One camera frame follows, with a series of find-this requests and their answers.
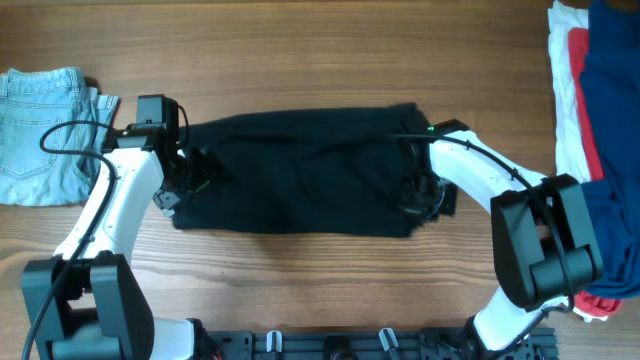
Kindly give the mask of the black shorts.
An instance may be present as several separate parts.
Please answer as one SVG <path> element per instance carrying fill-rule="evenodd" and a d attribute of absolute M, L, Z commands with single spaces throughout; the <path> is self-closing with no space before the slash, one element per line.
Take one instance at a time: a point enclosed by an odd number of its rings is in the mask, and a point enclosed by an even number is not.
<path fill-rule="evenodd" d="M 413 103 L 236 115 L 190 130 L 222 173 L 173 216 L 180 230 L 408 237 L 422 224 L 400 208 L 405 178 L 427 173 L 392 135 L 430 124 Z"/>

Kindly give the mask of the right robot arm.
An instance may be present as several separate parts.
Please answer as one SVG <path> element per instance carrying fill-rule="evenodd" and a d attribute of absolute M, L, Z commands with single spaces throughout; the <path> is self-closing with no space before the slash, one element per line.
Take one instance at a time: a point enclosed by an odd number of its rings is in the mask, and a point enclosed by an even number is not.
<path fill-rule="evenodd" d="M 419 156 L 439 188 L 456 186 L 491 216 L 497 290 L 457 334 L 424 331 L 424 346 L 461 359 L 543 357 L 538 325 L 575 313 L 577 294 L 603 273 L 579 182 L 517 165 L 457 120 L 391 138 Z"/>

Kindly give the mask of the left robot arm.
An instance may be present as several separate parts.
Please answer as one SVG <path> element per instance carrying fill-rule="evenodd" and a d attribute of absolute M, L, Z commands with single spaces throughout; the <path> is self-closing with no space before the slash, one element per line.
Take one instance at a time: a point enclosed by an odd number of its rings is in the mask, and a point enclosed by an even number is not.
<path fill-rule="evenodd" d="M 150 203 L 171 217 L 219 170 L 192 149 L 184 108 L 164 95 L 137 100 L 134 123 L 108 128 L 94 189 L 73 230 L 48 260 L 27 263 L 21 288 L 30 329 L 22 358 L 220 359 L 197 319 L 154 317 L 130 267 Z"/>

